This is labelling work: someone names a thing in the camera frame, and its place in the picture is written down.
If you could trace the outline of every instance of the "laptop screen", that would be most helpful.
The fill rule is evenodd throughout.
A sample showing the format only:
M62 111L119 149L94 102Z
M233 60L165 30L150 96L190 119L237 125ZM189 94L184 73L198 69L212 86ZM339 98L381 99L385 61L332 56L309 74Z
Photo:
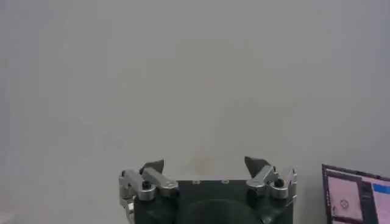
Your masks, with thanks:
M328 224L390 224L390 179L322 165Z

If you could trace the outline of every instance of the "bolt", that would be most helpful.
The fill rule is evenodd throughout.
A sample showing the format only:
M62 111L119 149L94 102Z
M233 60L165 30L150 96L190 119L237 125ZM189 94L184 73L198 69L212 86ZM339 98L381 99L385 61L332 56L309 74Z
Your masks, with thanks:
M149 190L152 187L149 181L142 182L142 190Z

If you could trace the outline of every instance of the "laptop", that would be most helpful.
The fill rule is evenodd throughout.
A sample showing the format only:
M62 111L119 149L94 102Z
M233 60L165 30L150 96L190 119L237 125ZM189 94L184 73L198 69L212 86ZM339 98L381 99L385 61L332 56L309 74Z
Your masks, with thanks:
M390 224L390 178L322 165L328 224Z

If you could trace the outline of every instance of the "gray wall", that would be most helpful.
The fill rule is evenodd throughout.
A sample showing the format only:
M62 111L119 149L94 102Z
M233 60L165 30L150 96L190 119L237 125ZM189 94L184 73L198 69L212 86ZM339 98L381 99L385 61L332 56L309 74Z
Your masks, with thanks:
M117 175L390 175L388 0L0 0L0 208L19 223L126 223Z

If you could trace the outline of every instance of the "metal bracket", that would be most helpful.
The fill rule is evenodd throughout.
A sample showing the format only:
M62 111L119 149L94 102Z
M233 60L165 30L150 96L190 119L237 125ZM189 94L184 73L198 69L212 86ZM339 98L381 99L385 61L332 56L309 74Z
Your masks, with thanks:
M271 196L275 199L286 199L297 195L297 173L291 168L280 178L270 184Z
M142 177L146 181L156 185L164 197L174 197L179 193L179 184L177 181L166 178L151 167L144 168Z
M133 170L125 170L119 183L124 189L130 188L131 194L135 194L142 201L150 201L155 197L156 187Z
M278 179L278 177L279 174L276 171L275 167L266 165L255 177L247 180L246 184L249 186L250 189L253 189L257 193L257 195L260 196L265 194L267 184L270 182L274 182Z

